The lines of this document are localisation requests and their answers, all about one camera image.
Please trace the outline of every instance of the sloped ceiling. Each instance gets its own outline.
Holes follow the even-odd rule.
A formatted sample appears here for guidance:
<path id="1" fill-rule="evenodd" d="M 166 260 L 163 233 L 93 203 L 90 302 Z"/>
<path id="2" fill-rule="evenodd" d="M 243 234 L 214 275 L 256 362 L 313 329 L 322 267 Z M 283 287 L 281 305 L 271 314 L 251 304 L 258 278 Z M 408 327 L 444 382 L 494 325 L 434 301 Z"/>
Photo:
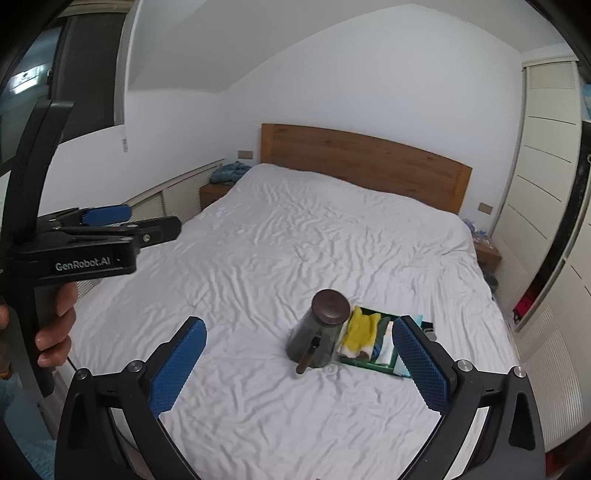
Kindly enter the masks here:
<path id="1" fill-rule="evenodd" d="M 175 1 L 167 2 L 174 8 Z M 133 89 L 219 92 L 285 48 L 337 23 L 404 0 L 207 0 L 163 33 L 130 76 Z M 523 52 L 564 41 L 525 0 L 419 0 Z M 138 22 L 150 19 L 140 16 Z"/>

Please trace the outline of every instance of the kettle lid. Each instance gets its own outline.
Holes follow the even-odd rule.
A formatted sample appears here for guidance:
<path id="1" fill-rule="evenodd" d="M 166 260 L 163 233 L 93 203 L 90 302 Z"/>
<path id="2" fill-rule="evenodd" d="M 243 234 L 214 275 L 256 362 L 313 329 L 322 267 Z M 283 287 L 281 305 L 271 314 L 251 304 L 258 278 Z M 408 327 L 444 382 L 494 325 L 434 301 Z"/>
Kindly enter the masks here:
<path id="1" fill-rule="evenodd" d="M 320 290 L 312 299 L 312 313 L 325 325 L 341 325 L 349 318 L 349 301 L 336 290 Z"/>

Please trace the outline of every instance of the white bed sheet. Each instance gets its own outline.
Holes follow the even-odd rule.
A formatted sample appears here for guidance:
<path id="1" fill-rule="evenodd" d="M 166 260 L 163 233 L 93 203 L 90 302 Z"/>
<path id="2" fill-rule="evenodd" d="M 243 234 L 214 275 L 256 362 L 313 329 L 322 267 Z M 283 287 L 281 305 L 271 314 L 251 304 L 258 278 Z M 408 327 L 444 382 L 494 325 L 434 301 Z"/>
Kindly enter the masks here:
<path id="1" fill-rule="evenodd" d="M 456 215 L 271 165 L 254 167 L 178 240 L 142 251 L 134 275 L 82 298 L 71 357 L 94 374 L 120 371 L 201 317 L 206 349 L 161 420 L 204 480 L 397 478 L 439 415 L 409 379 L 346 365 L 295 378 L 285 341 L 323 288 L 423 314 L 452 357 L 481 370 L 516 364 Z"/>

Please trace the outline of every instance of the light switch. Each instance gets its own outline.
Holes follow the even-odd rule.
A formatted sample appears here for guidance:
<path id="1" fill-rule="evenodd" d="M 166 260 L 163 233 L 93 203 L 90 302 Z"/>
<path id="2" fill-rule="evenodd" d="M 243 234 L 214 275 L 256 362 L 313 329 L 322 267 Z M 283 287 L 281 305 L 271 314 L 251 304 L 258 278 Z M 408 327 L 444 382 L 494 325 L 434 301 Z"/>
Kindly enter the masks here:
<path id="1" fill-rule="evenodd" d="M 478 206 L 478 211 L 490 215 L 492 213 L 492 206 L 481 202 Z"/>
<path id="2" fill-rule="evenodd" d="M 238 158 L 252 160 L 254 158 L 254 152 L 252 150 L 238 150 Z"/>

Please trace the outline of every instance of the wardrobe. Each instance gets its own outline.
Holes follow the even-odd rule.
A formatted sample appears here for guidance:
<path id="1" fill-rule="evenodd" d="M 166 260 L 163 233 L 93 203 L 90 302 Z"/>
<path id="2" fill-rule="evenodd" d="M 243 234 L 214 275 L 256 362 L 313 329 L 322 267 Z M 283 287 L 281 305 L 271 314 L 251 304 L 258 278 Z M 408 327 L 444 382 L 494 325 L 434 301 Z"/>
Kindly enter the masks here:
<path id="1" fill-rule="evenodd" d="M 575 59 L 524 73 L 521 143 L 492 234 L 503 257 L 495 297 L 550 450 L 591 421 L 591 123 Z"/>

